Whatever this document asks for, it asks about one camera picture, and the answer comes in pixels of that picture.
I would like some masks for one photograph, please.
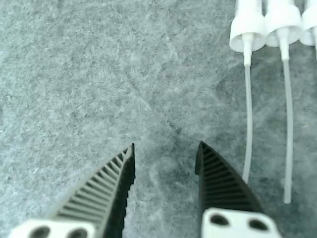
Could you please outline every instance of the white nozzle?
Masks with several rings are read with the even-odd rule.
[[[253,33],[242,34],[244,65],[251,65]]]
[[[277,29],[287,27],[289,29],[287,42],[296,42],[302,32],[302,18],[299,9],[293,0],[267,0],[267,13],[265,16],[267,39],[266,44],[271,47],[279,47],[280,40],[277,37]]]
[[[277,37],[279,39],[279,48],[281,50],[282,61],[289,60],[289,28],[282,27],[276,30]]]
[[[231,23],[230,47],[234,51],[244,52],[244,34],[253,34],[251,51],[257,51],[265,45],[265,20],[262,15],[262,0],[237,0],[236,15]]]
[[[305,11],[302,15],[303,34],[301,43],[307,46],[317,45],[317,0],[306,0]]]

